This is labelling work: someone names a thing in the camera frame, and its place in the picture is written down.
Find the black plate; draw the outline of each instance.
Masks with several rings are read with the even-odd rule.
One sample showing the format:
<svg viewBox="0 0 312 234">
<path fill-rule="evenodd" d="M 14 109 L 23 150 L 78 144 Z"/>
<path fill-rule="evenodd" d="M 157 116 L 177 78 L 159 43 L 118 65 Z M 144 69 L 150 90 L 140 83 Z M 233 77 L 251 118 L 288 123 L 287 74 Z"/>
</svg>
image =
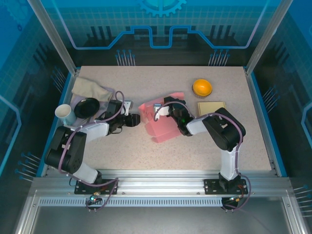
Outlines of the black plate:
<svg viewBox="0 0 312 234">
<path fill-rule="evenodd" d="M 99 101 L 88 97 L 77 103 L 74 113 L 78 118 L 89 118 L 94 116 L 99 110 Z"/>
</svg>

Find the tabletop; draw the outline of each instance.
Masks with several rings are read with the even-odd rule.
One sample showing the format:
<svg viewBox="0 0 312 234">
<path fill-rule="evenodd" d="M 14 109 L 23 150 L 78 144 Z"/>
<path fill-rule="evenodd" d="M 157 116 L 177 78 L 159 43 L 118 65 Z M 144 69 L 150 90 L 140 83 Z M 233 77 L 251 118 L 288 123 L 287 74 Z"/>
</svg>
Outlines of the tabletop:
<svg viewBox="0 0 312 234">
<path fill-rule="evenodd" d="M 198 115 L 199 101 L 223 101 L 226 109 L 246 129 L 240 148 L 241 170 L 271 170 L 254 105 L 242 67 L 204 66 L 82 66 L 79 77 L 101 86 L 121 90 L 132 100 L 131 113 L 138 106 L 174 92 L 184 92 L 186 105 Z M 213 92 L 197 98 L 192 84 L 198 78 L 208 80 Z M 178 136 L 155 143 L 144 123 L 124 127 L 121 134 L 95 139 L 85 146 L 84 162 L 96 169 L 114 170 L 219 170 L 220 149 L 208 133 Z"/>
</svg>

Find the towel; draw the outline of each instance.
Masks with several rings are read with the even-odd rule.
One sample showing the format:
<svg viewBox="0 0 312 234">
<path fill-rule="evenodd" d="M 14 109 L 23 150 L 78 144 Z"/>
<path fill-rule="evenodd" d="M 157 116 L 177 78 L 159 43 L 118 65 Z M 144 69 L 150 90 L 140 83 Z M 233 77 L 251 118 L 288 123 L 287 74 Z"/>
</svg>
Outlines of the towel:
<svg viewBox="0 0 312 234">
<path fill-rule="evenodd" d="M 109 101 L 113 92 L 99 86 L 95 81 L 77 77 L 72 93 L 86 98 L 95 98 L 98 101 Z"/>
</svg>

